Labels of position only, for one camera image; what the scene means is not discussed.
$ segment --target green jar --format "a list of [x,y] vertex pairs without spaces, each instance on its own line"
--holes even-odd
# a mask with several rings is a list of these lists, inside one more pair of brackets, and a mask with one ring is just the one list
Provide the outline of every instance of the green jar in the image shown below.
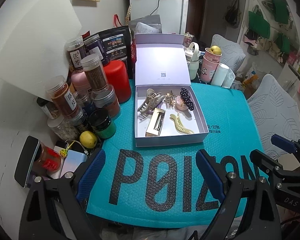
[[114,135],[116,127],[105,108],[98,108],[89,117],[89,123],[96,135],[107,139]]

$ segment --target green bag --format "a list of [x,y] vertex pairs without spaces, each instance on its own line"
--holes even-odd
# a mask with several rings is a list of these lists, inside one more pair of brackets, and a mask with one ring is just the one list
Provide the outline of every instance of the green bag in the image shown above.
[[290,53],[290,41],[289,38],[283,33],[279,33],[279,36],[274,42],[277,44],[278,48],[285,54]]
[[249,11],[249,29],[256,32],[262,38],[270,38],[270,24],[260,15]]
[[286,0],[272,0],[274,5],[274,20],[279,23],[288,24],[289,11]]

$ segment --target chair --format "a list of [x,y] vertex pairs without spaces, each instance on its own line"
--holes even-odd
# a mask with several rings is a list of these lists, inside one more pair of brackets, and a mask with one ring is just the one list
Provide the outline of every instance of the chair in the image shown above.
[[211,46],[214,45],[222,50],[220,63],[226,64],[235,73],[246,57],[240,45],[225,39],[219,34],[215,34],[212,37]]
[[278,159],[286,152],[272,145],[272,135],[276,133],[288,140],[300,139],[297,103],[270,74],[264,76],[259,88],[247,102],[256,122],[264,153]]

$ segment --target teal mat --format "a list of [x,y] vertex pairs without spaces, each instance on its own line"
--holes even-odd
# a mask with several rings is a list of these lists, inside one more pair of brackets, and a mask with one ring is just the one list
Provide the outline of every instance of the teal mat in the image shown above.
[[[219,202],[195,164],[196,152],[206,149],[228,172],[235,171],[241,178],[259,173],[249,155],[263,149],[242,92],[192,83],[210,127],[203,143],[139,148],[134,139],[134,83],[131,87],[132,97],[121,105],[121,116],[115,120],[117,131],[104,142],[106,164],[91,191],[87,212],[151,228],[209,224]],[[237,216],[244,207],[243,199]]]

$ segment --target yellow fruit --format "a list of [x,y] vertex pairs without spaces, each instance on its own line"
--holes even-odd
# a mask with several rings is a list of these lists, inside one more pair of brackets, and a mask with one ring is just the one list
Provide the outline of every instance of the yellow fruit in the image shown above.
[[85,131],[80,135],[80,142],[88,149],[92,149],[96,146],[98,139],[93,132]]
[[214,55],[221,55],[221,49],[218,46],[212,46],[210,48],[211,53]]

